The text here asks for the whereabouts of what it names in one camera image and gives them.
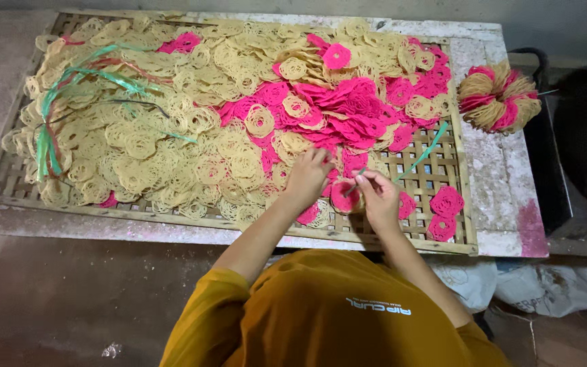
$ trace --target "dark floor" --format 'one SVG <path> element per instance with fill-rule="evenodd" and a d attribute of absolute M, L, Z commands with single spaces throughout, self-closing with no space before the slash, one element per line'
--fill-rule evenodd
<path fill-rule="evenodd" d="M 0 237 L 0 366 L 156 366 L 224 248 Z"/>

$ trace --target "bamboo tray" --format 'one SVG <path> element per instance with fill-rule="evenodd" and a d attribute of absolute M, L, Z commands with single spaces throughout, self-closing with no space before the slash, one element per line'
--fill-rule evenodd
<path fill-rule="evenodd" d="M 103 21 L 113 21 L 122 18 L 130 18 L 127 13 L 118 14 L 112 12 L 98 13 L 89 11 L 88 14 L 57 13 L 53 25 L 46 29 L 47 33 L 61 36 L 73 32 L 81 24 L 91 17 L 97 17 Z M 208 24 L 189 23 L 183 21 L 164 21 L 174 25 L 199 25 Z M 419 37 L 421 42 L 439 45 L 443 51 L 449 53 L 449 40 L 445 38 L 424 38 Z M 36 50 L 31 64 L 25 73 L 34 75 L 38 70 L 42 59 L 42 52 Z M 19 120 L 21 107 L 30 103 L 23 93 L 22 85 L 13 101 L 8 116 L 4 122 L 1 138 L 12 129 L 22 127 Z M 466 155 L 461 142 L 461 124 L 456 108 L 456 93 L 453 80 L 449 82 L 449 95 L 452 97 L 452 115 L 445 119 L 449 126 L 440 137 L 438 144 L 429 154 L 428 158 L 420 162 L 414 171 L 407 174 L 399 183 L 401 190 L 417 201 L 417 208 L 407 219 L 401 220 L 401 228 L 411 238 L 416 248 L 430 251 L 441 251 L 453 254 L 477 254 L 476 233 L 470 220 L 470 190 L 468 182 L 468 167 Z M 422 154 L 434 139 L 434 130 L 419 129 L 413 136 L 413 142 L 401 153 L 381 153 L 381 159 L 387 164 L 391 177 L 397 177 L 400 172 L 410 167 Z M 47 208 L 40 200 L 40 193 L 37 186 L 24 182 L 25 167 L 23 159 L 17 155 L 9 154 L 1 149 L 0 144 L 0 204 L 19 206 L 22 208 L 52 210 L 55 212 L 77 213 L 95 215 L 102 217 L 115 217 L 127 220 L 142 220 L 160 223 L 174 223 L 180 225 L 193 225 L 200 227 L 212 227 L 221 229 L 237 229 L 232 221 L 225 220 L 218 209 L 208 209 L 208 213 L 200 220 L 190 220 L 179 215 L 175 210 L 172 213 L 153 213 L 151 203 L 143 198 L 134 203 L 119 203 L 116 207 L 102 209 L 97 206 L 63 206 L 60 208 Z M 425 237 L 427 226 L 432 217 L 429 207 L 429 200 L 435 195 L 441 185 L 448 184 L 457 188 L 465 201 L 463 211 L 456 216 L 457 233 L 450 242 L 436 242 Z M 287 232 L 288 235 L 297 237 L 320 238 L 326 240 L 337 240 L 347 242 L 360 242 L 363 244 L 377 244 L 378 238 L 371 229 L 370 224 L 362 214 L 349 215 L 331 214 L 331 224 L 325 229 L 311 229 L 295 222 Z"/>

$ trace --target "pink rice cracker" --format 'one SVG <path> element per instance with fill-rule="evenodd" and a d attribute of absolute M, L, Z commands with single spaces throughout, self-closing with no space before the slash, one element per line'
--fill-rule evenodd
<path fill-rule="evenodd" d="M 252 107 L 253 104 L 262 104 L 262 100 L 254 95 L 243 97 L 242 99 L 235 102 L 234 115 L 241 120 L 246 120 L 246 116 L 249 115 L 250 107 Z"/>
<path fill-rule="evenodd" d="M 400 192 L 400 209 L 398 209 L 398 219 L 403 220 L 415 210 L 415 200 L 407 195 L 404 191 Z"/>
<path fill-rule="evenodd" d="M 277 76 L 279 76 L 279 77 L 281 77 L 281 78 L 282 78 L 282 73 L 280 73 L 280 64 L 281 64 L 281 63 L 276 63 L 276 64 L 273 64 L 273 66 L 271 67 L 271 69 L 273 69 L 273 72 L 274 72 L 274 73 L 275 73 Z"/>
<path fill-rule="evenodd" d="M 341 213 L 352 212 L 359 202 L 359 190 L 357 189 L 348 194 L 348 197 L 343 197 L 352 188 L 352 185 L 349 181 L 337 181 L 332 185 L 330 199 L 332 205 Z"/>
<path fill-rule="evenodd" d="M 267 136 L 263 138 L 256 138 L 249 135 L 249 139 L 253 144 L 257 145 L 258 147 L 264 149 L 267 146 L 271 145 L 271 139 L 273 139 L 274 132 L 271 131 Z"/>
<path fill-rule="evenodd" d="M 495 80 L 495 72 L 493 71 L 492 67 L 489 66 L 473 66 L 468 71 L 468 76 L 480 72 L 487 76 L 491 80 Z"/>
<path fill-rule="evenodd" d="M 490 104 L 495 101 L 494 95 L 471 95 L 463 98 L 461 104 L 459 104 L 459 113 L 466 113 L 474 110 L 477 107 L 481 107 L 485 104 Z"/>
<path fill-rule="evenodd" d="M 298 223 L 302 225 L 308 225 L 309 223 L 313 222 L 314 219 L 316 219 L 318 213 L 318 203 L 314 203 L 312 204 L 312 206 L 310 206 L 309 208 L 305 209 L 302 213 L 300 213 L 300 215 L 298 215 L 298 218 L 296 218 L 296 221 L 298 221 Z"/>
<path fill-rule="evenodd" d="M 289 93 L 289 85 L 287 82 L 264 84 L 266 86 L 260 90 L 259 95 L 269 106 L 281 104 L 287 96 L 287 93 Z"/>
<path fill-rule="evenodd" d="M 442 217 L 454 217 L 463 209 L 463 205 L 463 198 L 452 186 L 441 187 L 436 196 L 429 201 L 432 211 Z"/>
<path fill-rule="evenodd" d="M 413 133 L 418 129 L 411 123 L 401 125 L 393 131 L 393 142 L 389 145 L 389 152 L 398 153 L 408 147 L 413 140 Z"/>
<path fill-rule="evenodd" d="M 330 173 L 327 174 L 327 186 L 323 189 L 323 193 L 321 194 L 322 197 L 330 197 L 332 193 L 332 184 L 337 181 L 338 178 L 338 170 L 331 169 Z"/>
<path fill-rule="evenodd" d="M 318 52 L 316 52 L 316 54 L 319 56 L 325 55 L 327 48 L 330 47 L 329 43 L 325 42 L 321 37 L 314 35 L 314 33 L 309 33 L 307 35 L 307 42 L 320 48 L 320 50 L 318 50 Z"/>
<path fill-rule="evenodd" d="M 273 159 L 269 154 L 268 150 L 262 150 L 262 170 L 264 173 L 268 173 L 273 170 Z"/>
<path fill-rule="evenodd" d="M 341 152 L 341 160 L 343 161 L 343 176 L 345 178 L 354 178 L 355 175 L 352 174 L 352 171 L 359 171 L 366 167 L 366 163 L 369 162 L 369 154 L 354 155 L 349 150 L 344 149 Z"/>
<path fill-rule="evenodd" d="M 181 54 L 189 54 L 200 43 L 201 39 L 194 32 L 187 32 L 178 36 L 175 40 L 162 43 L 162 46 L 156 52 L 171 54 L 174 51 L 178 51 Z"/>
<path fill-rule="evenodd" d="M 217 112 L 221 117 L 221 127 L 225 127 L 230 122 L 235 112 L 235 103 L 228 101 L 224 103 L 223 107 Z"/>
<path fill-rule="evenodd" d="M 427 235 L 431 240 L 446 242 L 457 233 L 457 221 L 454 217 L 442 217 L 435 214 L 427 227 Z"/>
<path fill-rule="evenodd" d="M 386 86 L 387 100 L 398 107 L 409 103 L 414 93 L 412 82 L 406 78 L 396 78 Z"/>
<path fill-rule="evenodd" d="M 493 126 L 491 126 L 491 130 L 499 130 L 505 127 L 511 126 L 515 122 L 515 118 L 518 117 L 518 105 L 512 99 L 507 99 L 504 101 L 506 104 L 506 111 L 504 114 L 499 118 Z"/>
<path fill-rule="evenodd" d="M 328 69 L 341 69 L 350 62 L 350 55 L 349 49 L 341 44 L 333 43 L 323 55 L 323 62 Z"/>
<path fill-rule="evenodd" d="M 99 204 L 99 208 L 105 209 L 110 208 L 112 206 L 117 205 L 118 201 L 115 199 L 115 191 L 110 191 L 110 196 L 106 199 L 106 201 Z"/>

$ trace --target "pink stain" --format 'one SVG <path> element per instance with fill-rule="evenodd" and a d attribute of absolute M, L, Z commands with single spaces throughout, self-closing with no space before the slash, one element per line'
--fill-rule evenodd
<path fill-rule="evenodd" d="M 540 211 L 534 199 L 518 211 L 518 233 L 522 242 L 521 257 L 548 257 L 549 246 L 545 238 Z"/>

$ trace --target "person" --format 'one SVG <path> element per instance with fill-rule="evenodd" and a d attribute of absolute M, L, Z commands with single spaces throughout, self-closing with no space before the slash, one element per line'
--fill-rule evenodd
<path fill-rule="evenodd" d="M 398 189 L 379 172 L 355 181 L 390 268 L 357 251 L 307 249 L 262 271 L 321 196 L 329 158 L 298 156 L 280 197 L 196 284 L 160 366 L 509 365 L 403 234 Z"/>

